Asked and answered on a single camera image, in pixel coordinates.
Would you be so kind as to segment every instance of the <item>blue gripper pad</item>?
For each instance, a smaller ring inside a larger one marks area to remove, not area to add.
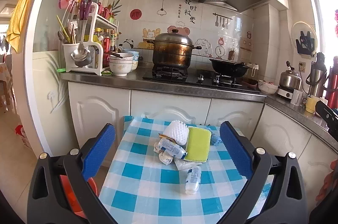
[[[96,142],[83,160],[82,175],[87,181],[90,177],[96,176],[107,152],[115,140],[115,128],[112,124],[106,124]]]
[[[239,174],[250,179],[252,176],[252,161],[241,142],[234,135],[235,133],[237,134],[237,132],[233,128],[230,128],[226,122],[223,122],[219,128],[219,135],[222,142],[231,156]]]

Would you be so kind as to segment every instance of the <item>gas stove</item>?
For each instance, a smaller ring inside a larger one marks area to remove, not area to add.
[[[188,74],[187,70],[178,70],[167,67],[155,67],[152,71],[147,71],[143,79],[153,80],[159,82],[183,84],[200,86],[212,89],[222,90],[236,90],[245,93],[259,94],[257,90],[248,89],[245,85],[242,85],[236,78],[231,78],[216,74],[214,72],[203,72],[203,74],[196,75],[194,73]]]

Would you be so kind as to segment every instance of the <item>countertop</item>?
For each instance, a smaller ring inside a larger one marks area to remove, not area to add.
[[[165,83],[155,82],[142,79],[143,75],[150,71],[150,67],[138,67],[136,70],[127,74],[127,76],[98,76],[96,74],[88,74],[81,72],[63,72],[61,78],[76,83],[85,83],[105,87],[117,87],[124,89],[133,89],[140,91],[153,91],[158,93],[204,97],[204,98],[217,98],[225,100],[237,100],[248,102],[261,102],[266,103],[269,106],[279,110],[286,116],[295,120],[299,125],[309,130],[321,141],[326,143],[335,152],[338,152],[338,143],[327,132],[328,128],[326,122],[310,114],[302,107],[297,107],[290,104],[289,101],[284,100],[275,95],[269,95],[265,93],[252,94],[243,93],[238,91],[228,91],[221,89],[212,89],[200,86],[183,85],[179,83]]]

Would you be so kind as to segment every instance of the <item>silver thermos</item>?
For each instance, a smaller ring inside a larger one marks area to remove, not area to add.
[[[325,56],[323,53],[317,53],[317,61],[312,61],[311,71],[306,78],[306,83],[310,85],[309,95],[322,97],[324,91],[324,84],[326,81],[327,70],[324,65]]]

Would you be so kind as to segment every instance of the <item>power outlet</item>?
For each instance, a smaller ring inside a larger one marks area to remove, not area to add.
[[[299,62],[300,72],[305,72],[305,66],[306,66],[305,62]]]

